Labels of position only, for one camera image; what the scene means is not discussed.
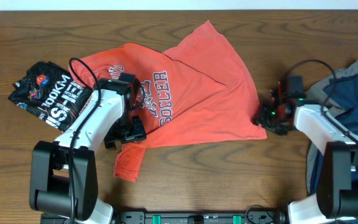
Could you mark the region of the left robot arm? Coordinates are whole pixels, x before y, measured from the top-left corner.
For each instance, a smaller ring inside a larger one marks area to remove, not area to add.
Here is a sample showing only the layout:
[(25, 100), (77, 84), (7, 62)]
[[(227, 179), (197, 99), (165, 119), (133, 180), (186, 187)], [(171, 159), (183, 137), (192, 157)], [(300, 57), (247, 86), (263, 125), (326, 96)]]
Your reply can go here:
[(39, 141), (32, 151), (29, 205), (40, 211), (41, 223), (115, 223), (112, 205), (98, 197), (96, 152), (146, 139), (132, 112), (140, 81), (133, 75), (94, 84), (77, 120), (53, 142)]

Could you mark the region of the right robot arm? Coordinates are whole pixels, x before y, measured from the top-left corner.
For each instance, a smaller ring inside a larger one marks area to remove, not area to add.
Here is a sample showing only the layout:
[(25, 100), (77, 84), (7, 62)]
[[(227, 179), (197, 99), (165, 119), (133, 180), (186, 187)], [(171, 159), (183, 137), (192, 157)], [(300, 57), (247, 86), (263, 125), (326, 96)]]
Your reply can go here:
[(277, 135), (302, 132), (323, 155), (316, 192), (288, 205), (289, 223), (358, 219), (358, 135), (301, 94), (277, 94), (274, 102), (258, 106), (252, 122)]

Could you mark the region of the orange red soccer t-shirt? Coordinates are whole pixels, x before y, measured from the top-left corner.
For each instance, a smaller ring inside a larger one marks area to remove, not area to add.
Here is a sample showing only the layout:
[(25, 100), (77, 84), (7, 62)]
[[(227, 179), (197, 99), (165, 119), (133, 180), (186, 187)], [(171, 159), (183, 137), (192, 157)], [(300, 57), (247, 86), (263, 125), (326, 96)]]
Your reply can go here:
[(123, 145), (114, 168), (118, 178), (136, 181), (149, 148), (267, 136), (252, 123), (259, 99), (249, 71), (210, 22), (163, 52), (127, 43), (84, 57), (68, 69), (81, 86), (123, 73), (141, 82), (137, 99), (142, 106), (135, 114), (147, 137)]

